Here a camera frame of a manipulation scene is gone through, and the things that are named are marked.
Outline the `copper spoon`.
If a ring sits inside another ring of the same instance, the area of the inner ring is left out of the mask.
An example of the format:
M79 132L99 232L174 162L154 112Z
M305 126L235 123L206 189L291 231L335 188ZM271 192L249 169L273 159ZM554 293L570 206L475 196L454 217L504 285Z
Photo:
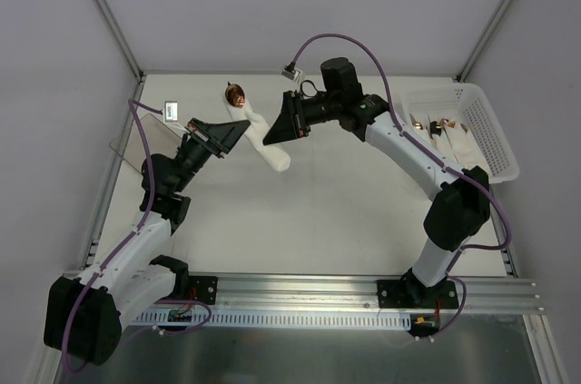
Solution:
M246 104L246 94L239 84L228 82L224 91L226 103L234 108L243 108Z

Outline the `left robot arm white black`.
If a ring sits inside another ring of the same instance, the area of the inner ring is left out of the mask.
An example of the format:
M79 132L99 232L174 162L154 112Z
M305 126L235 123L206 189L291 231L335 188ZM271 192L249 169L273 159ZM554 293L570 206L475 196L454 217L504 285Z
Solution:
M184 300L188 265L157 255L190 207L182 191L216 156L224 157L250 123L206 123L192 118L173 157L147 151L141 167L143 200L124 237L76 277L49 290L44 344L94 365L105 363L123 331L156 301Z

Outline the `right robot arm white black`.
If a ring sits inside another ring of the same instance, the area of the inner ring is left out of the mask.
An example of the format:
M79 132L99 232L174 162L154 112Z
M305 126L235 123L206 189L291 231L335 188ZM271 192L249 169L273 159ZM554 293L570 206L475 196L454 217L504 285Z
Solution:
M345 131L386 154L411 177L431 201L423 228L427 241L408 272L408 300L427 307L439 294L438 284L447 277L460 247L479 232L490 218L487 173L480 167L454 171L421 137L399 129L397 115L376 94L350 97L318 93L311 98L287 91L281 112L263 139L266 145L306 137L311 126L337 121Z

